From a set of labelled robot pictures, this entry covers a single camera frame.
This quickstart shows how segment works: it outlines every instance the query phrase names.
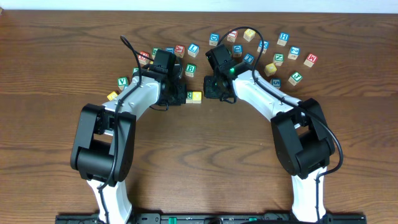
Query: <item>brown wood surface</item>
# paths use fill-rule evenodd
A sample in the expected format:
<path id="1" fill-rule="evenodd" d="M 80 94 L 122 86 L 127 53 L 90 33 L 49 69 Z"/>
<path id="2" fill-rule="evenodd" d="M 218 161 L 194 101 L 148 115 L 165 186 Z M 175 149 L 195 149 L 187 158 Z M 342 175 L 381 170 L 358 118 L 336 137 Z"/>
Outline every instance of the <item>brown wood surface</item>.
<path id="1" fill-rule="evenodd" d="M 210 33 L 244 25 L 270 42 L 263 75 L 275 52 L 301 48 L 276 76 L 287 94 L 320 102 L 342 143 L 345 163 L 325 179 L 326 208 L 398 223 L 397 16 L 91 11 L 0 16 L 0 223 L 53 223 L 60 213 L 98 209 L 69 161 L 81 108 L 107 101 L 117 77 L 136 67 L 119 35 L 149 53 L 198 44 L 198 57 L 183 59 L 197 65 L 195 78 L 184 79 L 202 90 Z M 276 44 L 280 32 L 290 34 L 285 47 Z M 257 58 L 258 36 L 247 43 L 241 30 L 237 43 Z M 319 56 L 313 68 L 303 65 L 310 52 Z M 294 71 L 303 75 L 297 86 L 287 82 Z M 135 206 L 165 213 L 262 213 L 289 210 L 293 200 L 271 126 L 244 101 L 146 111 L 126 182 Z"/>

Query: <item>wood grain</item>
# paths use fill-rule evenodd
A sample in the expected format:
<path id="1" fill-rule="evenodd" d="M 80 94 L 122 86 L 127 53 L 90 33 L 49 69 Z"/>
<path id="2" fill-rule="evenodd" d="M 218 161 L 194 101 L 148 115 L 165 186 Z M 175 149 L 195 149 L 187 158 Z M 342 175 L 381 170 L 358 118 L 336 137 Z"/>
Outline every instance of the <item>wood grain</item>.
<path id="1" fill-rule="evenodd" d="M 195 78 L 184 79 L 202 90 L 211 73 L 204 55 L 209 34 L 243 25 L 270 42 L 261 72 L 274 53 L 287 55 L 292 45 L 302 50 L 277 77 L 282 91 L 321 103 L 343 145 L 343 167 L 325 179 L 326 208 L 397 223 L 397 16 L 91 11 L 0 17 L 0 222 L 53 223 L 59 213 L 98 209 L 69 159 L 81 108 L 104 103 L 117 77 L 136 66 L 119 35 L 147 52 L 198 44 L 198 57 L 183 59 L 197 65 Z M 276 45 L 282 31 L 290 34 L 286 47 Z M 237 43 L 257 57 L 258 36 L 247 43 L 242 35 Z M 308 53 L 319 56 L 313 68 L 303 65 Z M 297 86 L 287 82 L 294 71 L 303 75 Z M 331 166 L 337 160 L 332 156 Z M 289 210 L 293 200 L 269 122 L 243 101 L 146 111 L 126 180 L 135 206 L 165 213 L 262 213 Z"/>

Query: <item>white background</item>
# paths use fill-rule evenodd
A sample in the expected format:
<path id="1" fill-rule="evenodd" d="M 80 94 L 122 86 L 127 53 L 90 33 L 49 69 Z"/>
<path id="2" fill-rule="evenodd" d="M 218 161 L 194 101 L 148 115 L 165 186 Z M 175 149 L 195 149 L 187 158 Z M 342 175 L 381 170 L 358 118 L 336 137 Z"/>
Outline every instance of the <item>white background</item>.
<path id="1" fill-rule="evenodd" d="M 398 13 L 398 0 L 0 0 L 4 9 Z"/>

